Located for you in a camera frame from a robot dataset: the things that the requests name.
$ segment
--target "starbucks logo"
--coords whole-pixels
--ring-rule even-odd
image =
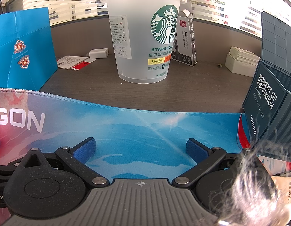
[[[160,8],[153,16],[150,24],[154,38],[162,44],[173,42],[176,34],[178,10],[174,5]]]

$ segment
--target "translucent plastic bucket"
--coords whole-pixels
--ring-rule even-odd
[[[166,78],[180,3],[186,0],[101,0],[109,12],[119,76],[133,83]]]

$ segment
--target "blue paper bag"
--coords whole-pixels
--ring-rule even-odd
[[[0,15],[0,87],[38,91],[58,69],[48,8]]]

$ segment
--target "mouse pad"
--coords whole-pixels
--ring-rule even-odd
[[[244,122],[240,113],[142,111],[0,89],[0,164],[23,157],[31,148],[54,152],[93,137],[96,153],[86,165],[110,182],[113,178],[172,181],[196,165],[186,154],[189,138],[239,153],[240,117]]]

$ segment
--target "dark wood tabletop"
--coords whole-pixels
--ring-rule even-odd
[[[166,79],[134,84],[118,76],[114,55],[75,71],[58,69],[41,92],[121,108],[179,112],[242,112],[252,78],[225,66],[171,60]]]

